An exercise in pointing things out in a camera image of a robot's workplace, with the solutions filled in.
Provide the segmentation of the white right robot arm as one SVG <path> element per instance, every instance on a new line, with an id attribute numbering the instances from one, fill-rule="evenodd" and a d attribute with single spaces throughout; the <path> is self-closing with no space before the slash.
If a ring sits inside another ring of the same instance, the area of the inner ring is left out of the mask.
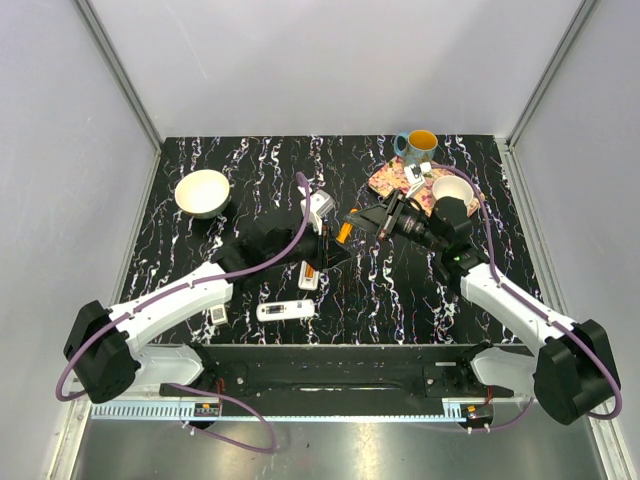
<path id="1" fill-rule="evenodd" d="M 502 274 L 491 255 L 470 243 L 472 222 L 463 200 L 445 196 L 425 214 L 396 190 L 381 203 L 347 214 L 345 221 L 378 240 L 399 235 L 434 252 L 438 281 L 525 345 L 525 354 L 490 344 L 467 350 L 454 373 L 460 392 L 476 396 L 500 387 L 523 394 L 563 425 L 584 415 L 613 420 L 621 413 L 621 382 L 605 329 L 554 311 Z"/>

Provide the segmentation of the cream ceramic bowl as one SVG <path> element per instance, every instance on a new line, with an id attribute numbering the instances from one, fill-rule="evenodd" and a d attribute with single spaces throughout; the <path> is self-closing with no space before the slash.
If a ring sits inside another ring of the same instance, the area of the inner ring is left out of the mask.
<path id="1" fill-rule="evenodd" d="M 230 200 L 231 186 L 217 170 L 194 171 L 181 179 L 174 192 L 178 207 L 196 219 L 211 219 L 221 214 Z"/>

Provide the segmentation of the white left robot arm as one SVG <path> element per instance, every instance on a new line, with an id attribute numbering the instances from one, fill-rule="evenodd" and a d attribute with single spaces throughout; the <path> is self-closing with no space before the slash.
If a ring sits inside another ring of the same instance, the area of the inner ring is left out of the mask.
<path id="1" fill-rule="evenodd" d="M 136 300 L 103 306 L 94 300 L 76 316 L 63 355 L 92 403 L 116 399 L 134 386 L 183 384 L 195 395 L 213 390 L 215 369 L 188 345 L 157 347 L 159 335 L 193 315 L 223 307 L 268 269 L 300 263 L 316 271 L 349 259 L 344 234 L 307 225 L 302 234 L 275 228 L 247 233 L 210 261 Z"/>

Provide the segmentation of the white remote blue battery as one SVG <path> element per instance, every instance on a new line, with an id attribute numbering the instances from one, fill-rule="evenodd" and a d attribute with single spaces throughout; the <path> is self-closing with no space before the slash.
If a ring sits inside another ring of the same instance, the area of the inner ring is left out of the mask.
<path id="1" fill-rule="evenodd" d="M 228 323 L 226 307 L 224 304 L 211 307 L 209 309 L 209 316 L 211 324 L 214 326 L 221 326 Z"/>

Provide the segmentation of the small white cup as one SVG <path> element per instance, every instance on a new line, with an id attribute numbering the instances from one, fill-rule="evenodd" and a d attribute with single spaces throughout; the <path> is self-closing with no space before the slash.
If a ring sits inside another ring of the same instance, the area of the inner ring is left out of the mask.
<path id="1" fill-rule="evenodd" d="M 469 208 L 475 197 L 472 186 L 464 179 L 455 175 L 444 175 L 434 181 L 432 195 L 435 200 L 452 197 L 461 200 Z"/>

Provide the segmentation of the white remote orange compartment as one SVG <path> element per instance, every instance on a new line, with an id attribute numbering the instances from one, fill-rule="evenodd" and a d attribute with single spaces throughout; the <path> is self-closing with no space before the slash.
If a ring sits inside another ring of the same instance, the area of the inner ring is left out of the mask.
<path id="1" fill-rule="evenodd" d="M 319 272 L 306 262 L 300 265 L 298 288 L 305 291 L 315 291 L 319 284 Z"/>

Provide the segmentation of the blue floral mug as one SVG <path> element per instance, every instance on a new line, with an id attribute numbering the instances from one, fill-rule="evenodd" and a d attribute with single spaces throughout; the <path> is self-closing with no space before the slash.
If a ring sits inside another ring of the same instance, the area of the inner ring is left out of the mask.
<path id="1" fill-rule="evenodd" d="M 402 132 L 394 137 L 393 147 L 405 165 L 418 165 L 434 159 L 438 138 L 427 130 Z"/>

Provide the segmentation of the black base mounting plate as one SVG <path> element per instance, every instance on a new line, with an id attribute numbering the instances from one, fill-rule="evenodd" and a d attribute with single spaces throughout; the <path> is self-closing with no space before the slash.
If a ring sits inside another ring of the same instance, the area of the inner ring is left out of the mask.
<path id="1" fill-rule="evenodd" d="M 203 371 L 178 381 L 236 398 L 267 391 L 378 391 L 421 397 L 508 397 L 472 376 L 471 345 L 196 345 Z"/>

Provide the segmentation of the floral wooden board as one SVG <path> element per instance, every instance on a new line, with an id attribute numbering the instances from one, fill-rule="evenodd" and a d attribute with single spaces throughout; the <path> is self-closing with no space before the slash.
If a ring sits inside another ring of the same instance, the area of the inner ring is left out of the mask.
<path id="1" fill-rule="evenodd" d="M 404 166 L 404 162 L 398 156 L 395 156 L 369 178 L 368 186 L 383 198 L 391 194 L 394 190 L 400 190 L 406 195 L 409 190 L 409 183 L 404 174 Z M 427 216 L 431 215 L 436 203 L 432 195 L 432 185 L 435 180 L 444 175 L 455 175 L 462 178 L 461 174 L 451 172 L 447 169 L 432 169 L 426 176 L 426 185 L 413 198 L 420 204 Z M 475 194 L 473 202 L 469 208 L 467 208 L 468 216 L 471 217 L 479 209 L 480 202 Z"/>

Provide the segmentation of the white remote black batteries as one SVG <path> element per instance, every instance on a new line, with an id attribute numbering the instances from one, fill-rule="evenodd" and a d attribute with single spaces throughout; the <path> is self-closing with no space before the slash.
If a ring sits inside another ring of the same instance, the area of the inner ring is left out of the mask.
<path id="1" fill-rule="evenodd" d="M 261 303 L 256 309 L 259 322 L 304 319 L 314 314 L 315 304 L 310 299 Z"/>

